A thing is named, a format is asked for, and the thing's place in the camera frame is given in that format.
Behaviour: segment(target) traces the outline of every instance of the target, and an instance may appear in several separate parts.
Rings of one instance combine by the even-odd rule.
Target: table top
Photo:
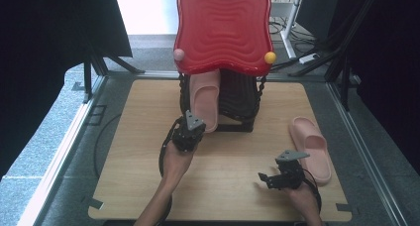
[[[89,207],[95,219],[137,219],[160,182],[161,144],[178,118],[179,81],[136,80],[114,136]],[[296,116],[316,122],[299,83],[268,82],[251,133],[205,134],[190,169],[173,194],[168,220],[296,221],[299,213],[281,190],[268,189],[259,172],[279,174],[274,159],[294,150],[287,126]],[[331,181],[319,187],[325,221],[349,221],[347,204],[334,165]]]

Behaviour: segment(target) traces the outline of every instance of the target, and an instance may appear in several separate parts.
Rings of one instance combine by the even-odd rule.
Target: yellow ball
[[[273,64],[275,62],[275,59],[276,59],[275,53],[268,52],[268,53],[265,54],[263,59],[265,60],[266,63]]]

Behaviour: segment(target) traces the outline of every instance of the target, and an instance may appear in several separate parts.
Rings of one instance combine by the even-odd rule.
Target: slipper
[[[189,101],[191,113],[206,124],[204,133],[216,130],[219,118],[219,69],[192,74],[189,79]]]
[[[315,124],[307,118],[296,117],[289,125],[289,132],[297,151],[309,154],[300,159],[317,183],[327,183],[331,179],[331,168],[328,158],[327,141]]]

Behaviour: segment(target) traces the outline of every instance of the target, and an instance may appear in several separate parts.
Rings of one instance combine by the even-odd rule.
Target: human arm
[[[169,141],[163,157],[163,177],[155,195],[137,219],[135,226],[152,226],[160,220],[172,193],[191,165],[194,152],[181,152],[172,141]]]
[[[308,226],[322,225],[315,195],[308,184],[302,182],[297,189],[284,188],[283,191],[289,197],[293,207],[305,218]]]

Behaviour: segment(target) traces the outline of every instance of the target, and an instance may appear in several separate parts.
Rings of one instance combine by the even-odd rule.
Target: pink ball
[[[183,60],[185,57],[185,52],[182,49],[176,49],[173,51],[173,58],[175,60]]]

